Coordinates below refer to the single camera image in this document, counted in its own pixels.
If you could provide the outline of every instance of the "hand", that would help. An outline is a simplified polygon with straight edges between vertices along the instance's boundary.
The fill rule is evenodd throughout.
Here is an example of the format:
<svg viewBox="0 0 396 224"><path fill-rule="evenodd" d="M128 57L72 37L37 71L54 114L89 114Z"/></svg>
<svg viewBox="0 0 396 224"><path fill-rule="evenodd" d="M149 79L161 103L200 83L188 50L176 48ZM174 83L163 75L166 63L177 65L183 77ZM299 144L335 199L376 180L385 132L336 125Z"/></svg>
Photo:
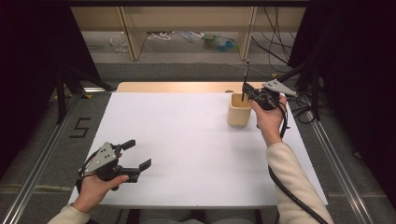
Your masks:
<svg viewBox="0 0 396 224"><path fill-rule="evenodd" d="M86 176L82 181L81 192L72 206L82 213L89 214L105 198L109 190L128 179L128 175L119 175L109 181L103 181L96 175Z"/></svg>
<svg viewBox="0 0 396 224"><path fill-rule="evenodd" d="M284 95L279 95L280 107L286 111L288 102ZM281 143L279 128L283 120L282 112L279 108L273 110L263 110L255 101L250 101L250 106L256 112L257 124L262 131L265 144L269 147L275 143Z"/></svg>

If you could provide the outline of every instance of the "white board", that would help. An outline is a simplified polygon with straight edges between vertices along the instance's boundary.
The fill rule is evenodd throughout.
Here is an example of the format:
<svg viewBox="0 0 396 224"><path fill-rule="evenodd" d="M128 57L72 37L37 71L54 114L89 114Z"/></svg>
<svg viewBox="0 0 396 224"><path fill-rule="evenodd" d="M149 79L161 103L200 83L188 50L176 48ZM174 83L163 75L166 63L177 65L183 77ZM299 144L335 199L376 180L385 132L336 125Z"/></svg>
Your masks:
<svg viewBox="0 0 396 224"><path fill-rule="evenodd" d="M130 208L257 208L276 205L265 143L251 112L247 127L227 123L230 93L113 93L93 140L90 156L104 142L135 139L120 165L151 167L136 184L110 191L102 205ZM289 144L319 196L323 190L289 110ZM70 203L77 198L74 190Z"/></svg>

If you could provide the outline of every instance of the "floor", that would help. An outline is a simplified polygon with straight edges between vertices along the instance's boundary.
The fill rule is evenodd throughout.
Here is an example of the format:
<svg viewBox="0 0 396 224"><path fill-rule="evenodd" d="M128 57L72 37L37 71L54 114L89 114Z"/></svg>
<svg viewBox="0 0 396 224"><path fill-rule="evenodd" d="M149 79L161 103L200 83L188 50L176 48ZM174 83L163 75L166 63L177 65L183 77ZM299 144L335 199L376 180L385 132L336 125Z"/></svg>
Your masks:
<svg viewBox="0 0 396 224"><path fill-rule="evenodd" d="M234 33L219 33L219 35L226 36L230 39L235 38ZM264 64L271 66L269 66L270 69L266 71L255 69L250 72L260 73L268 77L274 74L281 75L282 72L284 72L284 70L281 70L285 69L285 64L282 60L286 61L288 56L279 45L274 43L271 44L271 41L265 39L265 37L271 39L272 35L272 33L253 34L254 39L262 47L270 49L275 56L269 56L269 54L260 48L257 43L252 41L248 56L250 63L252 65ZM98 64L196 63L205 65L210 63L222 63L240 71L243 71L246 66L246 62L240 60L237 50L227 49L226 51L218 51L217 49L208 48L199 36L191 33L168 32L166 35L160 36L161 38L148 34L145 46L137 61L131 60L130 54L126 52L127 48L122 45L123 33L83 32L83 36L90 49L94 62ZM285 49L289 53L293 45L294 37L295 34L281 33L282 43L287 46ZM42 123L37 127L37 132L32 138L34 141L30 145L30 148L45 147L48 138L40 136L50 136L52 132L51 127L55 128L56 113L53 113L53 110L56 111L56 104L54 103L56 102L56 97L53 99L53 101L49 103L49 111L52 110L52 112L46 114ZM105 106L103 102L105 102L106 99L108 100L108 96L99 95L96 99L98 100L84 103L85 105L77 105L75 113L78 114L79 106ZM294 104L294 102L290 102L290 106L297 106ZM328 208L334 221L336 223L396 223L396 213L394 209L391 207L381 188L375 182L371 172L364 165L364 162L352 154L354 147L348 141L347 134L343 133L342 126L337 122L334 116L327 116L332 113L331 109L327 108L321 111L321 113L323 119L318 125L302 124L301 122L297 123L299 123L298 126L301 133L312 133L310 135L302 135L302 138L304 139L304 143L311 161L314 164L323 190L327 194L329 200ZM326 143L327 140L323 142L318 138L318 133L320 132L327 134L327 140L331 145L330 149L325 148L329 145L329 143ZM60 142L55 144L68 145L69 147L90 146L90 142L78 142L77 140L70 139L61 139ZM341 167L345 169L344 173L346 175L338 175L336 168L333 167L333 163L329 160L327 153L329 151L332 153L332 150L340 158ZM29 151L29 148L25 151L27 153L21 154L13 164L13 167L18 167L19 171L16 174L13 173L13 175L6 175L6 177L0 181L0 202L2 204L1 208L3 209L1 215L4 215L6 210L12 205L17 193L21 189L21 185L25 182L30 171L34 168L35 161L30 159L37 158L38 152L33 150ZM77 155L73 156L79 157L81 160L87 156L84 152L78 152L76 154ZM26 206L23 216L21 216L20 223L29 223L35 215L43 213L43 211L46 211L45 209L50 210L54 204L59 207L59 203L62 204L62 202L67 202L71 188L65 186L70 186L70 183L59 183L57 187L53 187L50 184L50 180L46 179L51 169L73 169L69 167L68 164L62 163L62 158L67 155L68 154L53 155L53 157L57 157L58 160L56 163L49 162L49 164L47 164L47 168L41 176L42 180L40 185L35 186L35 192L32 194L32 198ZM345 184L342 183L343 181L350 182L351 186L349 186L357 191L358 199L363 200L363 208L367 209L367 211L355 210L356 206L354 206L353 203L358 202L354 201L356 198L349 197L350 194L348 194L347 189L345 189ZM127 212L120 209L100 208L95 211L92 216L110 220L103 223L125 223ZM263 223L273 223L276 218L276 209L262 209L262 217ZM48 218L49 216L44 216L43 219L39 220L45 222L45 220L48 221Z"/></svg>

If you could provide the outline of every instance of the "beige cup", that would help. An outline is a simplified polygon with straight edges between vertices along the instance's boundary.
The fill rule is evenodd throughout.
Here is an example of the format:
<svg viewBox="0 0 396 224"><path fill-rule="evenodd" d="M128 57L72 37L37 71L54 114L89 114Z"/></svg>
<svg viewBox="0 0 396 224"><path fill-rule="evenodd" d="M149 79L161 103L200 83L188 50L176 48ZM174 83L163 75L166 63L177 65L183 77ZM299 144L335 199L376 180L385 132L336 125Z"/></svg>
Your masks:
<svg viewBox="0 0 396 224"><path fill-rule="evenodd" d="M250 118L251 107L248 103L248 97L245 95L242 101L242 93L233 93L228 105L227 121L233 126L246 126Z"/></svg>

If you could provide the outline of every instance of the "sleeve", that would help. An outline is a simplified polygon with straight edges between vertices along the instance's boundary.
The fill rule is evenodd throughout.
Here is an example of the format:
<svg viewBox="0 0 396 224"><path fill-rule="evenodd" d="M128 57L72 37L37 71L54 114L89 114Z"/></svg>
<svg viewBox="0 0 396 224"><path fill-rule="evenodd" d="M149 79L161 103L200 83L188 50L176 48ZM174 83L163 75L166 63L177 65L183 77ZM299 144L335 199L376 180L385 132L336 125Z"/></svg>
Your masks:
<svg viewBox="0 0 396 224"><path fill-rule="evenodd" d="M266 157L276 177L289 191L318 213L327 223L333 223L326 206L288 145L277 143L269 146ZM318 223L277 186L276 197L280 223Z"/></svg>
<svg viewBox="0 0 396 224"><path fill-rule="evenodd" d="M85 224L89 220L90 214L81 213L69 204L49 224Z"/></svg>

